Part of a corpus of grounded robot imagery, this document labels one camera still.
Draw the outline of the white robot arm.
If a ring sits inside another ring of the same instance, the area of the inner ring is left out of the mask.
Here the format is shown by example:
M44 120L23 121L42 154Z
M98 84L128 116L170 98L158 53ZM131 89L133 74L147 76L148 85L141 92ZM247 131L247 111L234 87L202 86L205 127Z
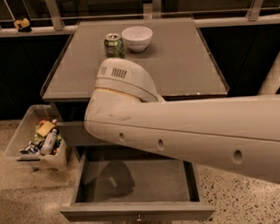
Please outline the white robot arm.
M84 126L106 142L280 183L280 94L167 101L141 65L112 57Z

